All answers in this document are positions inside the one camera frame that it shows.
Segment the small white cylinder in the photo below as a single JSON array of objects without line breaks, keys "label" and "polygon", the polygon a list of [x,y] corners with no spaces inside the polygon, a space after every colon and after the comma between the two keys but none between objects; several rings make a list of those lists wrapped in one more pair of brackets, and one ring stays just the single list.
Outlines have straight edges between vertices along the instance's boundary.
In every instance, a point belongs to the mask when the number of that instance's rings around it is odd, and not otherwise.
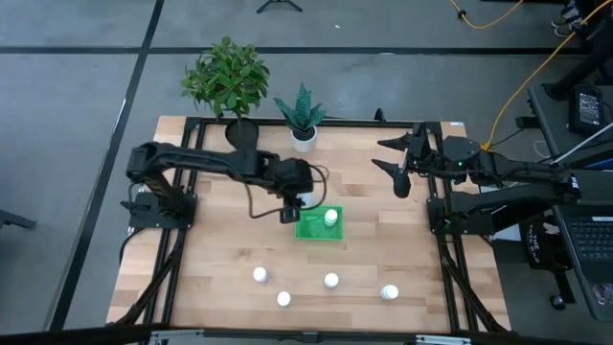
[{"label": "small white cylinder", "polygon": [[328,210],[324,216],[324,222],[327,226],[332,226],[338,219],[338,213],[336,210]]},{"label": "small white cylinder", "polygon": [[398,298],[398,288],[392,285],[385,286],[381,289],[381,298],[387,301]]},{"label": "small white cylinder", "polygon": [[289,292],[287,291],[279,292],[279,295],[277,296],[277,303],[279,303],[281,307],[289,306],[290,301],[291,301],[291,296],[289,295]]},{"label": "small white cylinder", "polygon": [[268,272],[264,267],[257,267],[253,270],[253,279],[258,283],[266,283],[268,281]]},{"label": "small white cylinder", "polygon": [[324,278],[324,285],[326,288],[336,288],[338,285],[338,276],[334,273],[326,274],[326,277]]}]

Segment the white pot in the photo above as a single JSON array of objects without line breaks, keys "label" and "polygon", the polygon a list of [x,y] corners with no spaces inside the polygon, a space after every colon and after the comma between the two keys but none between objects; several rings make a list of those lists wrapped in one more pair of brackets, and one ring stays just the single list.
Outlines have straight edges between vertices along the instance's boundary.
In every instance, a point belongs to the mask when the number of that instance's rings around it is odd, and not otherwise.
[{"label": "white pot", "polygon": [[311,152],[315,148],[315,142],[317,141],[317,127],[314,127],[315,135],[312,138],[304,141],[299,140],[294,136],[294,131],[290,131],[291,140],[294,143],[294,149],[298,152]]}]

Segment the white object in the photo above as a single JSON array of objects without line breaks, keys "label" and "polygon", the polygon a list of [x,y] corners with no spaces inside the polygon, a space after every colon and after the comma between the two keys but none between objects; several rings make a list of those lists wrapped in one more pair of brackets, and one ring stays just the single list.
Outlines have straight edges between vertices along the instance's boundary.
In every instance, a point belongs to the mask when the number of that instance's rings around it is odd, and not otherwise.
[{"label": "white object", "polygon": [[313,134],[312,138],[305,141],[297,139],[294,136],[293,130],[290,132],[291,140],[294,143],[294,149],[296,149],[296,151],[306,153],[315,148],[315,142],[317,141],[317,127],[314,127],[313,129],[315,129],[315,134]]},{"label": "white object", "polygon": [[290,301],[291,301],[291,296],[289,295],[289,292],[287,291],[279,292],[279,295],[277,296],[277,303],[279,303],[281,307],[289,306]]},{"label": "white object", "polygon": [[336,288],[338,285],[338,276],[334,273],[326,274],[326,277],[324,278],[324,285],[326,288]]},{"label": "white object", "polygon": [[253,279],[258,283],[266,283],[268,281],[268,272],[264,267],[257,267],[253,270]]},{"label": "white object", "polygon": [[387,301],[398,298],[398,288],[395,286],[385,286],[381,289],[381,298]]},{"label": "white object", "polygon": [[328,210],[324,216],[324,223],[327,226],[332,226],[338,220],[338,213],[336,210]]}]

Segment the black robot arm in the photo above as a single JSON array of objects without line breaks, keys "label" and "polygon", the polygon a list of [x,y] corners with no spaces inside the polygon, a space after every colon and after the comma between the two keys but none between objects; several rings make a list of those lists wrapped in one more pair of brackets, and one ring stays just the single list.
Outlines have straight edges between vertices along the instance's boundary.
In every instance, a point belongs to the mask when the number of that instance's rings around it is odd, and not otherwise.
[{"label": "black robot arm", "polygon": [[442,152],[430,148],[425,126],[416,126],[413,134],[405,134],[392,140],[381,140],[379,145],[405,151],[401,165],[373,159],[373,162],[388,173],[395,181],[395,191],[402,190],[404,184],[410,189],[408,173],[434,175],[438,178],[459,184],[470,180],[480,186],[497,185],[503,181],[531,184],[564,184],[571,182],[571,174],[563,165],[539,164],[512,161],[503,155],[483,151],[479,143],[456,136],[443,140]]},{"label": "black robot arm", "polygon": [[[230,178],[264,188],[284,200],[281,222],[300,219],[300,193],[313,191],[310,165],[302,159],[281,160],[278,154],[262,150],[214,152],[179,148],[172,144],[146,143],[132,150],[126,175],[133,183],[144,183],[156,196],[158,213],[165,218],[192,218],[193,206],[180,188],[172,187],[163,172],[172,169],[221,173]],[[124,202],[132,216],[142,205]]]},{"label": "black robot arm", "polygon": [[[445,226],[464,233],[483,231],[489,234],[517,223],[518,217],[542,212],[552,204],[575,203],[580,198],[577,180],[564,165],[512,161],[501,154],[483,151],[479,143],[464,137],[447,136],[440,150],[431,149],[424,124],[416,125],[412,133],[400,138],[378,143],[405,153],[398,165],[373,159],[373,163],[393,178],[394,193],[398,197],[409,195],[409,173],[435,176],[454,184],[463,183],[469,177],[479,186],[499,188],[504,187],[504,181],[527,183],[481,195],[448,191],[444,198],[430,199],[428,207],[433,231]],[[511,207],[491,217],[503,206]]]}]

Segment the concrete floor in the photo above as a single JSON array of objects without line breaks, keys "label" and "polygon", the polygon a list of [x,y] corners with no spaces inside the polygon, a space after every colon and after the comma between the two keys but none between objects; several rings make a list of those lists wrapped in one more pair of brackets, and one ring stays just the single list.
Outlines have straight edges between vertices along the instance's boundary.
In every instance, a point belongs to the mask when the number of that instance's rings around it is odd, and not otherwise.
[{"label": "concrete floor", "polygon": [[[296,0],[255,15],[261,0],[166,1],[154,47],[208,46],[229,35],[261,47],[555,47],[552,5],[524,5],[488,31],[457,20],[444,0]],[[0,0],[0,46],[140,47],[154,0]],[[503,13],[508,3],[462,0],[476,23]],[[330,116],[465,122],[485,141],[495,115],[545,58],[480,56],[262,55],[271,70],[268,101],[253,116],[281,114],[273,97],[294,97],[301,81]],[[94,238],[66,323],[103,324],[125,238],[125,164],[129,150],[150,140],[160,115],[196,115],[179,97],[191,55],[150,55],[111,174]],[[0,209],[38,220],[35,231],[0,231],[0,334],[40,331],[85,212],[96,173],[117,120],[135,55],[0,55]],[[578,62],[556,58],[534,81],[553,81]],[[530,113],[522,94],[497,138],[515,131],[513,119]],[[524,131],[498,151],[537,160],[536,131]],[[497,248],[514,331],[540,337],[611,343],[613,330],[579,303],[550,308],[556,292],[548,273],[532,271],[512,245]]]}]

